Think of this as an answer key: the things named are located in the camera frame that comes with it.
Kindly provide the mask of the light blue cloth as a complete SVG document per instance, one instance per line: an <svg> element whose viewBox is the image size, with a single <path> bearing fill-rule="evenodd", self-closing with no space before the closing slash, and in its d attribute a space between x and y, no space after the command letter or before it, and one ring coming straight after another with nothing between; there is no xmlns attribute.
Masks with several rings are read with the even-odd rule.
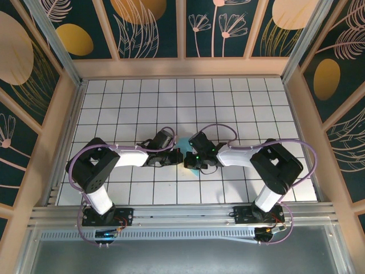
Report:
<svg viewBox="0 0 365 274"><path fill-rule="evenodd" d="M180 152L183 154L183 157L186 157L186 153L187 152L193 152L194 149L192 148L192 146L189 144L188 142L189 138L184 137L184 138L179 138L179 140L177 141L177 148L180 149ZM196 178L199 178L199 171L198 170L189 170L187 168L185 168L184 170L189 171L191 174L193 174Z"/></svg>

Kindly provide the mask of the grey metal sheet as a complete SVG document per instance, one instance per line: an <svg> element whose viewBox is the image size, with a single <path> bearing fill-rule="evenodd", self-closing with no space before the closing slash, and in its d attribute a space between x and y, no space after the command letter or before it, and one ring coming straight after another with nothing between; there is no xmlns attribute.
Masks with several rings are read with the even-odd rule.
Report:
<svg viewBox="0 0 365 274"><path fill-rule="evenodd" d="M130 240L98 248L67 230L35 230L16 274L356 274L329 225L295 227L281 243Z"/></svg>

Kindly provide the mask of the aluminium mounting rail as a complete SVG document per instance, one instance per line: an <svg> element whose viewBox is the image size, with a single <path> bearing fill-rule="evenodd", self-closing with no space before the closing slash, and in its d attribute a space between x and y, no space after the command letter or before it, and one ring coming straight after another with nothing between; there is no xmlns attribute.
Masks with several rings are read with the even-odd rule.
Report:
<svg viewBox="0 0 365 274"><path fill-rule="evenodd" d="M200 228L232 227L229 216L234 204L196 205L134 205L133 228ZM334 206L329 202L283 203L285 220L294 225L337 225ZM75 228L78 206L48 206L33 208L27 227Z"/></svg>

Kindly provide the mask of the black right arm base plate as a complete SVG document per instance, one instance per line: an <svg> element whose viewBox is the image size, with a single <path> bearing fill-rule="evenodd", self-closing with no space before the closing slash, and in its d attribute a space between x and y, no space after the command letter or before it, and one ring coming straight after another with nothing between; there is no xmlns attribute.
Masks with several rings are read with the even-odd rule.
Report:
<svg viewBox="0 0 365 274"><path fill-rule="evenodd" d="M262 211L254 204L235 206L229 216L234 218L236 224L274 224L276 222L285 222L283 208L280 205L275 205L269 212Z"/></svg>

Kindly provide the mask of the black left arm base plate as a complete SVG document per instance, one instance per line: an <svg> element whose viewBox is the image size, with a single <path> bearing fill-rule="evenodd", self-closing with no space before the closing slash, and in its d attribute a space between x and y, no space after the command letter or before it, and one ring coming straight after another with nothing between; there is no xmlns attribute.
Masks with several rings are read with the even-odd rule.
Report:
<svg viewBox="0 0 365 274"><path fill-rule="evenodd" d="M84 227L124 227L132 225L132 222L133 208L113 207L104 215L98 214L93 208L86 208L83 211Z"/></svg>

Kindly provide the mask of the aluminium frame post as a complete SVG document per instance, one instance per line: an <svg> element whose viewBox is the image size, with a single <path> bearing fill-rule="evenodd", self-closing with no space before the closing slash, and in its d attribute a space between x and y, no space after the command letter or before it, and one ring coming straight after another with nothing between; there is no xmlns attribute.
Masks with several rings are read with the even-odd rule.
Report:
<svg viewBox="0 0 365 274"><path fill-rule="evenodd" d="M27 6L29 12L34 16L34 19L40 27L42 33L48 38L50 46L54 49L56 56L59 58L64 69L69 74L71 80L76 87L80 87L82 79L79 76L76 67L74 66L72 59L65 47L62 44L59 36L56 33L56 29L51 21L48 19L43 7L39 0L23 0Z"/></svg>
<svg viewBox="0 0 365 274"><path fill-rule="evenodd" d="M333 0L319 0L307 25L301 32L290 56L288 63L281 75L282 83L285 86L290 80L293 72L297 68L299 61L303 57L306 49L318 32L321 24L331 9Z"/></svg>

